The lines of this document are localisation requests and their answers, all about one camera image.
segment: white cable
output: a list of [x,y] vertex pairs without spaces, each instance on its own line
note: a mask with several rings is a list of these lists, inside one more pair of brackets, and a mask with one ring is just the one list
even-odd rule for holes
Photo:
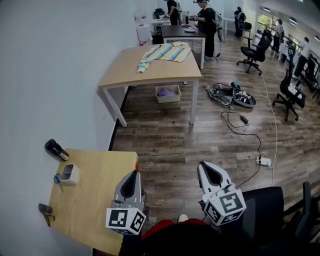
[[265,87],[265,92],[266,92],[266,96],[268,98],[268,101],[269,101],[269,104],[270,104],[270,108],[272,110],[272,114],[273,114],[273,117],[274,117],[274,124],[275,124],[275,154],[274,154],[274,163],[271,164],[270,168],[272,168],[272,183],[271,183],[271,187],[273,186],[274,184],[274,167],[276,165],[276,157],[277,157],[277,144],[278,144],[278,127],[277,127],[277,119],[276,119],[276,116],[275,116],[275,112],[272,108],[272,105],[271,105],[271,102],[270,102],[270,99],[269,99],[269,94],[268,94],[268,89],[267,89],[267,84],[266,84],[266,81],[264,79],[264,76],[262,76],[262,80],[264,82],[264,87]]

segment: table leg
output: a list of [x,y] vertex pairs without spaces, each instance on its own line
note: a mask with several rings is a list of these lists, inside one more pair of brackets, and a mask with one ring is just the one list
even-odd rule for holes
[[127,122],[126,122],[124,116],[122,115],[121,110],[120,110],[120,108],[118,107],[117,103],[116,103],[115,100],[111,97],[108,89],[105,88],[105,87],[103,87],[102,89],[103,89],[103,92],[104,92],[106,98],[108,99],[108,101],[109,101],[109,103],[110,103],[110,105],[111,105],[111,107],[112,107],[115,115],[118,117],[121,125],[122,125],[123,127],[127,127]]
[[206,50],[206,39],[203,38],[202,39],[202,52],[201,52],[201,65],[200,65],[201,70],[204,69],[204,65],[205,65],[205,50]]
[[197,110],[197,98],[198,98],[199,80],[194,80],[192,85],[192,102],[191,102],[191,116],[190,125],[195,124],[196,110]]

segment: power strip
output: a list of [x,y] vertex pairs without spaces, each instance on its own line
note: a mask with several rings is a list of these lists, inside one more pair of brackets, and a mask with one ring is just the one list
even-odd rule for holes
[[262,165],[262,166],[267,166],[270,167],[271,166],[271,160],[269,158],[263,158],[261,157],[261,159],[259,159],[259,157],[256,158],[256,164],[257,165]]

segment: striped shirt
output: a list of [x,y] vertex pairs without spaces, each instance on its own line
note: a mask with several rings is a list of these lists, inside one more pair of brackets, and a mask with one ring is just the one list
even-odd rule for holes
[[165,43],[160,44],[150,51],[144,54],[141,58],[137,73],[143,73],[148,68],[149,64],[153,60],[165,60],[172,62],[183,62],[188,54],[190,53],[190,48],[180,48],[177,46],[186,45],[185,42],[174,42],[174,43]]

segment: wooden floor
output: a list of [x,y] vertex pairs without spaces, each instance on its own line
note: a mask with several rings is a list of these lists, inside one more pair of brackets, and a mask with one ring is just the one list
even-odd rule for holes
[[[151,222],[176,220],[180,214],[203,218],[198,204],[203,195],[197,177],[200,161],[222,167],[236,185],[258,170],[255,162],[259,156],[258,139],[231,133],[221,118],[221,112],[226,109],[208,97],[205,91],[208,85],[237,81],[255,97],[254,109],[234,106],[234,111],[249,120],[246,133],[256,133],[261,138],[262,157],[274,161],[276,129],[263,78],[273,101],[285,77],[285,67],[268,50],[265,62],[260,64],[263,77],[254,68],[247,74],[243,64],[236,65],[245,58],[240,46],[246,46],[247,42],[233,36],[227,36],[226,40],[221,46],[221,56],[206,60],[201,71],[194,126],[189,125],[191,85],[180,86],[181,101],[174,103],[158,104],[154,85],[141,85],[129,92],[123,110],[127,128],[118,128],[113,150],[137,152]],[[285,208],[302,198],[304,181],[311,183],[313,193],[320,190],[320,108],[309,89],[303,87],[302,90],[307,95],[306,106],[304,109],[294,107],[299,121],[295,121],[291,113],[285,122],[285,107],[278,104],[273,107],[278,126],[274,170],[261,167],[259,173],[241,187],[242,191],[269,187],[274,171],[273,185],[282,187]],[[242,124],[237,116],[230,117],[234,125]]]

